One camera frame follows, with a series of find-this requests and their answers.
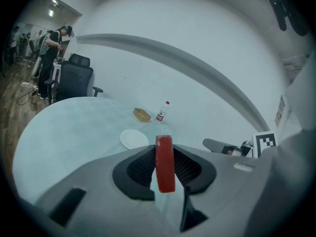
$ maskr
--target chair armrest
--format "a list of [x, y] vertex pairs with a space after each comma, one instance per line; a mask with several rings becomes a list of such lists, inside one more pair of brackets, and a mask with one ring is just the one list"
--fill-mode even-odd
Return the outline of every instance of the chair armrest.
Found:
[[96, 97], [99, 92], [101, 92], [101, 93], [103, 92], [103, 90], [100, 89], [100, 88], [98, 88], [98, 87], [92, 87], [92, 88], [95, 90], [95, 92], [94, 92], [94, 97]]
[[95, 91], [97, 91], [97, 92], [103, 92], [103, 90], [102, 89], [100, 89], [100, 88], [98, 88], [98, 87], [92, 87]]
[[52, 86], [56, 82], [57, 82], [57, 80], [49, 79], [49, 80], [46, 80], [44, 84], [47, 86]]

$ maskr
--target white plate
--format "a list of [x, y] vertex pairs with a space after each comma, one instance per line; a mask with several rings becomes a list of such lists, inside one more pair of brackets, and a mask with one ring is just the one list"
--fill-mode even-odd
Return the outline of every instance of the white plate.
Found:
[[146, 135], [134, 129], [124, 130], [119, 138], [127, 149], [140, 148], [149, 145], [149, 140]]

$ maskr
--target small brown box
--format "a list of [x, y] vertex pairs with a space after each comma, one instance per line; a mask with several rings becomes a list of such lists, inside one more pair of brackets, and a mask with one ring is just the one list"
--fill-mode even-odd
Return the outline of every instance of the small brown box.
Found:
[[134, 115], [138, 118], [141, 122], [148, 122], [152, 117], [145, 112], [143, 109], [135, 108]]

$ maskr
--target round table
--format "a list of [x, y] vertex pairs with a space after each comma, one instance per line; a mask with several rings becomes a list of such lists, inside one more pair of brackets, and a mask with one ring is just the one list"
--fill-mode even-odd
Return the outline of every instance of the round table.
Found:
[[23, 199], [35, 204], [50, 187], [81, 165], [127, 150], [119, 136], [126, 129], [143, 132], [150, 144], [156, 135], [175, 134], [152, 117], [140, 122], [117, 101], [78, 97], [57, 102], [38, 113], [23, 131], [13, 160], [13, 177]]

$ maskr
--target water bottle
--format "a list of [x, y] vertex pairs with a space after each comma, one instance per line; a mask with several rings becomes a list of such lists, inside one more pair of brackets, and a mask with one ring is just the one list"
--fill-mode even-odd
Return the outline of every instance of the water bottle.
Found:
[[163, 120], [163, 117], [166, 115], [166, 110], [167, 110], [167, 107], [169, 106], [169, 102], [167, 101], [160, 109], [156, 119], [158, 121], [162, 121]]

